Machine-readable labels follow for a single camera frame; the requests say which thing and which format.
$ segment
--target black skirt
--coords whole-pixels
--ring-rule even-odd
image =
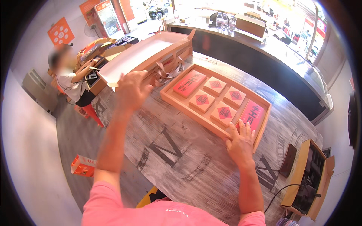
[[[85,90],[80,97],[79,101],[77,101],[75,104],[79,107],[85,107],[89,104],[91,104],[92,100],[96,98],[96,95],[94,95],[91,91]]]

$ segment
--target air conditioner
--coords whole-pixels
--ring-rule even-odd
[[[46,111],[53,112],[58,103],[57,90],[48,85],[32,68],[23,80],[23,89]]]

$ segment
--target white wall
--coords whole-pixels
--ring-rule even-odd
[[[59,155],[55,118],[22,89],[9,71],[1,131],[11,179],[37,226],[79,226],[82,213]]]
[[[46,83],[50,83],[52,78],[47,74],[48,54],[54,46],[47,31],[62,17],[68,22],[75,38],[73,49],[79,51],[87,44],[98,37],[88,37],[84,33],[86,21],[79,9],[79,5],[86,0],[48,0],[36,14],[33,21],[28,26],[15,51],[11,71],[14,72],[16,80],[22,84],[25,74],[31,68],[39,73]]]
[[[324,41],[314,65],[321,71],[329,89],[336,81],[343,67],[346,54],[340,41],[341,37],[333,24],[329,23],[327,29],[327,35],[329,35],[329,37],[326,38],[327,41]]]
[[[351,76],[351,68],[349,62],[346,61],[337,80],[329,90],[334,111],[316,126],[318,132],[323,136],[323,148],[332,148],[331,155],[335,156],[335,168],[316,222],[309,217],[302,217],[299,221],[302,226],[325,224],[337,206],[349,178],[354,153],[352,147],[349,146],[348,135],[349,94],[353,91],[349,83]]]

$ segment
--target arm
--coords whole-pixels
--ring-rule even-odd
[[[94,183],[104,180],[120,191],[127,122],[153,89],[152,85],[141,84],[145,76],[147,71],[130,72],[118,82],[117,106],[98,152]]]
[[[76,73],[75,76],[72,78],[72,83],[79,82],[83,79],[84,76],[87,75],[89,72],[89,67],[93,67],[97,61],[92,60],[87,63],[85,63]]]
[[[233,140],[227,139],[226,147],[240,171],[239,207],[243,218],[247,213],[263,212],[264,201],[252,157],[255,130],[251,132],[250,124],[245,126],[241,119],[238,123],[240,134],[234,124],[229,124]]]

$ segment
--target pink t-shirt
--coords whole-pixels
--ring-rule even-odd
[[[94,183],[83,210],[82,226],[226,225],[202,209],[179,202],[154,201],[142,208],[124,208],[121,194],[105,181]],[[250,213],[238,224],[253,225],[265,225],[264,213]]]

